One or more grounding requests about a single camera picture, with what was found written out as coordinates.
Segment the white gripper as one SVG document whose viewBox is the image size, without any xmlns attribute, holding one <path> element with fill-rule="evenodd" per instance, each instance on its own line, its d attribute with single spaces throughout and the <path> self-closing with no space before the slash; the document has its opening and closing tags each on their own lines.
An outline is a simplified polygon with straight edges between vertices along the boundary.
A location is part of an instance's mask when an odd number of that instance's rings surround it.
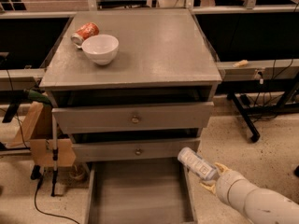
<svg viewBox="0 0 299 224">
<path fill-rule="evenodd" d="M 226 165 L 215 162 L 220 178 L 216 183 L 201 183 L 201 186 L 231 207 L 243 207 L 249 181 L 239 172 L 230 171 Z"/>
</svg>

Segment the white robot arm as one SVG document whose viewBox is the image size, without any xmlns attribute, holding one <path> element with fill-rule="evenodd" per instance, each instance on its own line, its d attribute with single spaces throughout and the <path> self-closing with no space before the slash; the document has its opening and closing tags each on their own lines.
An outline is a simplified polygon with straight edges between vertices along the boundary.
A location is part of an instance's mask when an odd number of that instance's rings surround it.
<svg viewBox="0 0 299 224">
<path fill-rule="evenodd" d="M 299 224 L 299 205 L 282 194 L 260 188 L 220 163 L 201 171 L 202 186 L 251 224 Z"/>
</svg>

